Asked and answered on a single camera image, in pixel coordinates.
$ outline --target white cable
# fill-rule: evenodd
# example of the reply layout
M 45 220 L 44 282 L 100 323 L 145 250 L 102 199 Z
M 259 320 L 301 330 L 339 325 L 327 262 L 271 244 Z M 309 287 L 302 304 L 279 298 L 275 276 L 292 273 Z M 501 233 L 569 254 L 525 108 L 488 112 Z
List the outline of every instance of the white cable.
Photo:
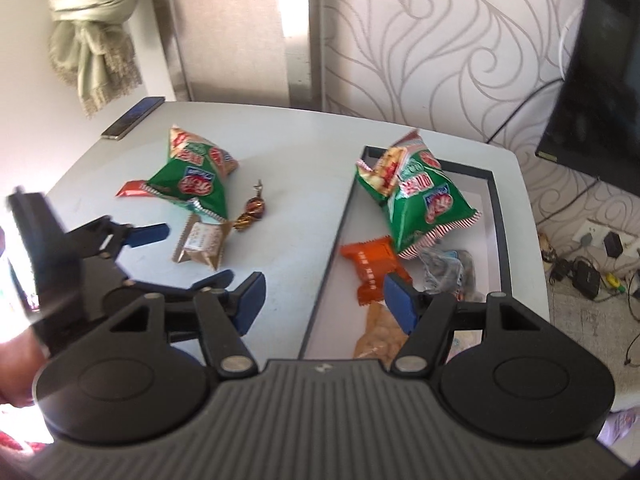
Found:
M 560 68 L 560 77 L 564 79 L 564 42 L 566 41 L 566 35 L 569 29 L 574 24 L 575 19 L 582 12 L 582 7 L 576 7 L 569 17 L 564 22 L 562 30 L 560 31 L 560 40 L 558 41 L 558 67 Z

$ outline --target orange wrapper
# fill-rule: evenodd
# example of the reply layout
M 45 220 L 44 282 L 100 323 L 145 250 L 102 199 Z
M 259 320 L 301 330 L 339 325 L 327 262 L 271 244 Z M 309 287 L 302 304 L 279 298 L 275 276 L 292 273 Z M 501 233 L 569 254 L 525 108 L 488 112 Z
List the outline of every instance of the orange wrapper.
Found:
M 124 186 L 120 188 L 116 196 L 154 196 L 143 189 L 145 182 L 146 180 L 129 180 L 124 183 Z
M 360 305 L 384 300 L 382 284 L 385 275 L 390 272 L 396 272 L 402 279 L 412 283 L 411 276 L 400 265 L 398 257 L 393 252 L 391 243 L 391 236 L 385 236 L 340 247 L 340 254 L 353 260 L 358 277 L 362 280 L 362 285 L 358 287 Z

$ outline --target gold wrapped candy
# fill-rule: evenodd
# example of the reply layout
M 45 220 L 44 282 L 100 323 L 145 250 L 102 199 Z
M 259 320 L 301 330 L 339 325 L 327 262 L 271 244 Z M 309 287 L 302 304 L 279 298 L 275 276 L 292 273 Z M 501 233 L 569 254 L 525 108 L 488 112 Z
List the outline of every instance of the gold wrapped candy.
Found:
M 238 231 L 244 231 L 252 223 L 258 221 L 264 216 L 264 199 L 262 198 L 262 181 L 254 186 L 255 196 L 250 198 L 244 205 L 244 213 L 234 222 L 234 228 Z

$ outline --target television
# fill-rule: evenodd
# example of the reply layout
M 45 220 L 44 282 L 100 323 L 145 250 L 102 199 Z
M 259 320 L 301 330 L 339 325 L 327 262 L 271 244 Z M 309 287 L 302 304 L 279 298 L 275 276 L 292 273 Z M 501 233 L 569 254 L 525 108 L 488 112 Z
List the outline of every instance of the television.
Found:
M 640 196 L 640 0 L 585 0 L 536 155 Z

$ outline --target patterned wallpaper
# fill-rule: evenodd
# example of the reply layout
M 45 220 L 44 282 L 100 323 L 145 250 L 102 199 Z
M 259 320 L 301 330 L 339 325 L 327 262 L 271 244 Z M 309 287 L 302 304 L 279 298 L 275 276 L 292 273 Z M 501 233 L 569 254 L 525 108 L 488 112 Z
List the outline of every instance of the patterned wallpaper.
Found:
M 487 139 L 534 88 L 559 76 L 560 31 L 582 1 L 323 0 L 326 110 Z M 539 94 L 496 139 L 520 161 L 536 220 L 593 180 L 534 155 L 558 88 Z M 640 234 L 640 199 L 600 183 L 541 230 L 568 250 L 585 218 Z M 608 269 L 632 262 L 593 248 L 585 255 Z

